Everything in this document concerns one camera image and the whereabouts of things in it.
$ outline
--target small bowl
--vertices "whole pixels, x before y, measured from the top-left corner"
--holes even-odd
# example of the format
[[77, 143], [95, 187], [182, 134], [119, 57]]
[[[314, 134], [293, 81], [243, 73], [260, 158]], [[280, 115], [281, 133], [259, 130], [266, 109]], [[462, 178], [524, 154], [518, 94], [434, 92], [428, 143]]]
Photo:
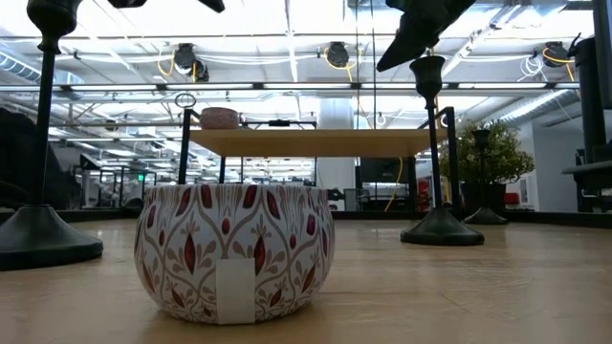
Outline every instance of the small bowl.
[[171, 185], [147, 189], [134, 255], [163, 311], [240, 324], [310, 303], [332, 266], [334, 242], [323, 189]]
[[238, 124], [238, 113], [227, 108], [206, 108], [200, 116], [202, 129], [237, 129]]

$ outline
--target black planter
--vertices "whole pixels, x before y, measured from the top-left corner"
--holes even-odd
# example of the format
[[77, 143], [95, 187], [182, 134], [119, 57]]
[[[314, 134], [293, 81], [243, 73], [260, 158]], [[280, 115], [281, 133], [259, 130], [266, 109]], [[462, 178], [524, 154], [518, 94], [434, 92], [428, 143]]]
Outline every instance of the black planter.
[[[500, 183], [489, 184], [487, 193], [489, 196], [489, 207], [500, 214], [505, 208], [504, 195], [506, 194], [506, 185]], [[473, 214], [480, 208], [480, 185], [478, 183], [462, 183], [461, 194], [463, 195], [466, 214]]]

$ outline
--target wooden floor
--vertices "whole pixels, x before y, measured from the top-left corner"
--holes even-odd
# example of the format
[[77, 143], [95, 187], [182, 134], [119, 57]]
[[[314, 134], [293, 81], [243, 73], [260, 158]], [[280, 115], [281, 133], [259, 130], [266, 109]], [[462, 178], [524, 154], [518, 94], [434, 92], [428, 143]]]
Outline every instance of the wooden floor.
[[612, 343], [612, 230], [485, 229], [482, 247], [403, 245], [406, 222], [337, 222], [313, 305], [256, 326], [159, 312], [133, 265], [134, 221], [77, 224], [100, 260], [0, 273], [0, 343]]

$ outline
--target wooden table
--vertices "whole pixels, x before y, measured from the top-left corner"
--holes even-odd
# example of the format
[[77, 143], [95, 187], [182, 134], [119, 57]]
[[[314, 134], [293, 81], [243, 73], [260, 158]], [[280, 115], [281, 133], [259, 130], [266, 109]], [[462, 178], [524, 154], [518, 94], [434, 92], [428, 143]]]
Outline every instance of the wooden table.
[[136, 220], [74, 224], [101, 259], [0, 273], [2, 344], [610, 344], [612, 231], [477, 227], [481, 247], [398, 241], [406, 221], [336, 221], [313, 304], [261, 325], [207, 326], [159, 311], [134, 268]]
[[[192, 130], [190, 139], [221, 157], [413, 157], [429, 148], [427, 129]], [[447, 137], [438, 130], [438, 141]]]

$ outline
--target black candle holder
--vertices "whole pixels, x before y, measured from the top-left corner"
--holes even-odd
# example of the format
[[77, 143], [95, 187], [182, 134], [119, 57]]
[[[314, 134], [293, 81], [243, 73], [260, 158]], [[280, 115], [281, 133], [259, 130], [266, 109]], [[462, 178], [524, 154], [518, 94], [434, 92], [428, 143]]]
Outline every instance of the black candle holder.
[[471, 132], [474, 136], [474, 144], [480, 153], [480, 208], [471, 216], [466, 218], [466, 224], [470, 225], [505, 225], [508, 220], [497, 215], [489, 207], [489, 195], [485, 178], [485, 158], [489, 147], [489, 135], [491, 130], [478, 129]]
[[434, 207], [414, 228], [403, 230], [400, 239], [403, 243], [420, 245], [482, 245], [485, 242], [484, 235], [457, 221], [442, 205], [434, 111], [435, 98], [442, 89], [442, 66], [444, 62], [445, 60], [441, 56], [427, 56], [419, 58], [410, 64], [410, 69], [416, 78], [417, 92], [426, 100], [427, 117], [429, 120]]
[[45, 167], [59, 38], [77, 27], [81, 0], [30, 0], [28, 16], [42, 32], [43, 52], [38, 117], [34, 138], [34, 177], [30, 204], [19, 208], [0, 226], [0, 270], [35, 269], [98, 258], [102, 241], [66, 224], [54, 209], [43, 204]]

